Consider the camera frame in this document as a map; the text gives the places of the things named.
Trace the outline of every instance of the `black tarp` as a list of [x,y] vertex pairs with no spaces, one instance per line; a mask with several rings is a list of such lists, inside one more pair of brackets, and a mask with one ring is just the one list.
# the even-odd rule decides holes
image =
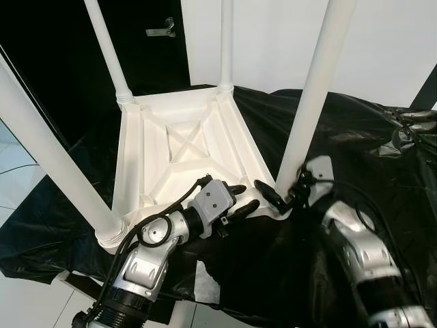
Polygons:
[[[265,94],[238,87],[234,92],[274,177],[300,95],[300,90]],[[308,159],[329,155],[336,179],[372,195],[437,323],[435,114],[328,94]],[[108,205],[120,116],[118,109],[111,111],[70,151]],[[388,242],[384,231],[380,236]],[[285,221],[248,219],[227,238],[213,236],[178,247],[162,296],[193,299],[196,261],[202,260],[221,286],[216,308],[240,320],[266,327],[354,327],[346,279],[327,249],[305,210]],[[92,228],[48,177],[0,228],[0,268],[8,277],[50,283],[67,269],[103,279],[110,262]]]

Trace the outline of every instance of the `black cable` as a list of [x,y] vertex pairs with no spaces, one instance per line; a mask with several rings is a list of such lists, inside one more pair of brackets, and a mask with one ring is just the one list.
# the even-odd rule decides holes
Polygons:
[[150,217],[146,217],[145,219],[140,221],[137,225],[135,225],[131,231],[129,231],[127,233],[127,235],[123,238],[119,247],[117,248],[117,251],[115,252],[115,256],[114,256],[114,259],[111,263],[111,267],[109,269],[108,275],[105,278],[104,283],[102,285],[102,290],[100,291],[99,297],[97,298],[96,302],[94,302],[92,309],[85,316],[85,318],[84,318],[85,322],[89,323],[93,319],[95,319],[95,317],[98,315],[98,313],[102,309],[102,301],[107,294],[107,290],[108,290],[109,286],[112,285],[113,280],[115,279],[116,275],[118,274],[119,267],[121,265],[120,264],[121,260],[123,260],[124,257],[127,256],[132,251],[132,247],[130,247],[130,244],[131,244],[134,236],[137,235],[143,229],[143,227],[146,226],[147,224],[153,222],[154,220],[156,220],[158,218],[161,218],[163,215],[172,213],[175,210],[177,210],[180,207],[180,204],[189,195],[191,195],[191,193],[193,193],[193,191],[198,186],[203,185],[205,182],[209,182],[208,179],[209,179],[208,176],[206,176],[205,178],[198,179],[196,181],[196,183],[180,199],[178,199],[176,202],[174,202],[172,205],[170,205],[166,209],[162,210],[158,214],[151,215]]
[[126,253],[129,254],[131,251],[133,251],[134,249],[136,249],[139,245],[139,241],[136,241],[134,243],[132,243],[128,249],[126,250]]
[[168,216],[164,215],[161,217],[161,219],[164,219],[165,222],[167,222],[167,232],[165,232],[165,235],[163,236],[163,238],[160,241],[158,241],[157,243],[148,243],[147,241],[144,240],[143,230],[141,229],[140,231],[137,232],[137,238],[138,238],[138,241],[140,244],[142,244],[143,246],[149,247],[149,248],[156,248],[156,247],[159,247],[167,242],[167,239],[169,238],[169,236],[171,234],[171,229],[173,228],[173,225],[171,224],[170,218]]
[[[411,269],[411,266],[408,264],[406,259],[402,256],[401,252],[399,251],[399,248],[397,247],[397,243],[395,242],[395,239],[393,237],[393,233],[391,232],[390,226],[388,221],[386,220],[386,217],[382,214],[381,208],[375,203],[375,201],[372,199],[370,195],[368,195],[366,192],[364,192],[362,189],[358,188],[357,186],[354,186],[353,184],[350,184],[349,182],[340,181],[340,180],[331,180],[331,179],[314,179],[315,183],[332,183],[333,185],[339,185],[343,187],[347,187],[353,191],[355,191],[357,194],[359,194],[361,197],[365,198],[368,201],[368,204],[370,205],[370,208],[372,211],[375,212],[377,217],[380,219],[382,225],[384,226],[384,229],[389,236],[390,243],[392,245],[393,251],[395,252],[395,259],[399,261],[400,264],[403,264],[405,267],[408,268],[408,270],[411,272],[412,278],[414,280],[414,285],[416,285],[417,292],[419,294],[419,302],[423,305],[423,293],[421,290],[421,287],[419,285],[419,281],[417,279],[417,276],[414,274],[414,271]],[[355,208],[357,211],[358,218],[360,221],[366,226],[367,229],[370,229],[372,232],[374,232],[373,229],[371,229],[367,223],[365,222],[362,215],[359,213],[359,210],[357,210],[357,207]],[[406,279],[406,272],[404,269],[401,269],[401,275],[405,282],[408,280]]]
[[16,210],[16,208],[7,207],[7,206],[0,206],[1,208],[7,208],[8,210]]
[[360,211],[360,207],[359,207],[359,202],[357,202],[356,204],[355,204],[355,212],[356,212],[356,215],[358,216],[358,218],[360,219],[360,221],[361,221],[361,223],[367,228],[367,229],[369,229],[370,231],[372,231],[372,232],[375,232],[375,229],[374,228],[372,228],[367,222],[366,222],[366,220],[364,220],[364,217],[363,217],[363,215],[361,214],[361,211]]
[[6,171],[0,172],[0,174],[8,173],[8,172],[14,171],[15,169],[20,169],[20,168],[22,168],[22,167],[27,167],[27,166],[40,166],[40,165],[39,165],[39,164],[26,164],[26,165],[21,165],[21,166],[14,167],[14,168],[12,168],[12,169],[7,169]]

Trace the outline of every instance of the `white wall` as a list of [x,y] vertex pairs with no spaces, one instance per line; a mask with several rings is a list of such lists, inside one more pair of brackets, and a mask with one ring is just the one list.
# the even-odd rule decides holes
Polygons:
[[[193,85],[219,83],[220,0],[181,0]],[[303,88],[327,0],[234,0],[234,83]],[[436,0],[360,0],[331,91],[408,107],[437,62]]]

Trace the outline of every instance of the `white floor tile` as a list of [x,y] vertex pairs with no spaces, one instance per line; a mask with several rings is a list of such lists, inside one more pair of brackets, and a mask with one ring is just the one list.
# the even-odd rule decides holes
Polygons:
[[18,140],[2,121],[0,121],[0,141],[8,144],[19,144]]
[[249,328],[252,326],[246,325],[222,311],[213,310],[212,308],[197,304],[196,312],[193,319],[192,328]]
[[10,143],[4,150],[0,152],[0,171],[13,169],[14,167],[34,164],[35,161],[29,153],[20,144]]
[[2,142],[0,141],[0,155],[2,152],[4,152],[9,146],[11,146],[10,142]]
[[0,274],[0,320],[2,327],[52,328],[72,294],[55,280],[50,286]]
[[44,176],[45,172],[39,166],[0,174],[0,206],[17,208]]

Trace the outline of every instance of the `white pillar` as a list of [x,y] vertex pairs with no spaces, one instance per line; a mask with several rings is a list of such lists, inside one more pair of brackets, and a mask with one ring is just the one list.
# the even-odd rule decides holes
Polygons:
[[296,181],[333,80],[335,66],[354,13],[356,0],[330,0],[320,30],[275,190],[282,197]]
[[124,78],[122,67],[115,53],[114,46],[109,36],[106,24],[104,23],[102,12],[98,6],[97,0],[85,0],[85,5],[88,10],[89,18],[96,32],[97,40],[102,49],[103,57],[107,63],[109,74],[115,87],[115,96],[117,103],[120,105],[132,103],[134,101],[132,92],[129,90],[128,84]]
[[220,84],[221,92],[233,92],[232,83],[232,26],[233,0],[221,0],[221,48],[220,48]]
[[0,56],[0,118],[95,229],[99,243],[114,251],[127,233],[52,134]]

